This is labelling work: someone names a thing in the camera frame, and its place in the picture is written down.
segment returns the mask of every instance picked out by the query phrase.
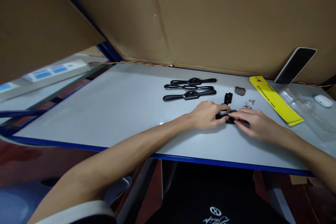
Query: clear plastic packaging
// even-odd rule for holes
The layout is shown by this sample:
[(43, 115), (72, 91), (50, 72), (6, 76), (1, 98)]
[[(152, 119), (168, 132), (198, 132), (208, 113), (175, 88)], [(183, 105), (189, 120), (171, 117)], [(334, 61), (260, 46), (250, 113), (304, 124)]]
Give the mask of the clear plastic packaging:
[(316, 102), (305, 99), (301, 94), (284, 86), (278, 94), (291, 106), (306, 122), (309, 128), (322, 140), (336, 140), (336, 129), (327, 120), (315, 112)]

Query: blue table edge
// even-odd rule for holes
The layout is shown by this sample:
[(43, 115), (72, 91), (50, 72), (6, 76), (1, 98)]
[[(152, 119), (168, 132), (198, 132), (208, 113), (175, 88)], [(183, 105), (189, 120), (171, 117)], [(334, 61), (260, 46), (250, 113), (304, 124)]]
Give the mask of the blue table edge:
[[(86, 150), (95, 151), (95, 152), (101, 152), (107, 149), (107, 147), (101, 147), (101, 146), (59, 142), (59, 141), (51, 141), (51, 140), (44, 140), (44, 139), (37, 139), (37, 138), (27, 138), (27, 137), (22, 137), (22, 136), (11, 136), (9, 137), (9, 139), (22, 143), (22, 144), (24, 143), (24, 144), (29, 144), (29, 145), (36, 145), (37, 148), (39, 146), (55, 146), (55, 147), (65, 147), (65, 148), (70, 148), (70, 149), (81, 149), (85, 151)], [(151, 156), (151, 158), (314, 177), (314, 175), (308, 170), (263, 166), (263, 165), (258, 165), (258, 164), (254, 165), (254, 164), (236, 163), (236, 162), (228, 162), (228, 161), (220, 161), (220, 160), (201, 159), (201, 158), (195, 158), (195, 157), (191, 158), (191, 157), (184, 157), (184, 156), (166, 155), (166, 154), (159, 154), (159, 153), (154, 153)]]

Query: yellow card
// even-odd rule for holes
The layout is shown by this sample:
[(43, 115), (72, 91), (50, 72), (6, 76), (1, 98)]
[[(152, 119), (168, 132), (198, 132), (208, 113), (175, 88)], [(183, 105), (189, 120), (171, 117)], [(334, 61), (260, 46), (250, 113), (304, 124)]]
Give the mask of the yellow card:
[(302, 123), (304, 120), (274, 91), (262, 76), (250, 77), (250, 82), (264, 97), (271, 107), (279, 114), (289, 127)]

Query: smartphone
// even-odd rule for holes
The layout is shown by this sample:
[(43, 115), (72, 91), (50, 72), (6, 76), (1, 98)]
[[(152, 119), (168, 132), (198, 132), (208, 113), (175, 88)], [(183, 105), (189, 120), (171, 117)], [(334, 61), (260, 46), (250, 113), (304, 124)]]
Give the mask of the smartphone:
[(275, 78), (274, 82), (278, 84), (290, 84), (301, 70), (307, 65), (317, 52), (316, 49), (307, 47), (298, 47), (295, 49), (286, 65)]

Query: blue label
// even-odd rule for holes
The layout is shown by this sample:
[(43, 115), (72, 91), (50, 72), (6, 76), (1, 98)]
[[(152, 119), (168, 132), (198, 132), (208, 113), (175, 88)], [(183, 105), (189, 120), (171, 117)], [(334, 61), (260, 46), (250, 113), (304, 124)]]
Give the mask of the blue label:
[(5, 83), (0, 85), (0, 91), (4, 91), (6, 89), (10, 89), (12, 86), (9, 83)]
[(35, 75), (35, 78), (36, 78), (36, 79), (42, 79), (42, 78), (48, 77), (48, 76), (50, 76), (50, 75), (51, 75), (50, 72), (45, 72), (45, 73), (41, 73), (41, 74), (39, 74), (39, 75)]
[(66, 67), (62, 67), (62, 68), (55, 69), (53, 72), (55, 74), (58, 74), (58, 73), (66, 71), (66, 70), (68, 70)]

